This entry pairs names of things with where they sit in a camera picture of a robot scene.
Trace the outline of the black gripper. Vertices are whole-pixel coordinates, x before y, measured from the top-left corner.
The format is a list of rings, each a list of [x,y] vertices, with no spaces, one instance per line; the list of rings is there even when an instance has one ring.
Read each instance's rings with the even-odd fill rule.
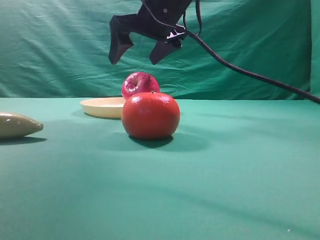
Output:
[[[180,50],[186,29],[178,25],[178,21],[191,3],[190,0],[143,0],[137,14],[113,15],[109,22],[110,63],[117,64],[123,54],[134,46],[130,33],[134,29],[136,17],[136,33],[159,40],[149,55],[153,65]]]

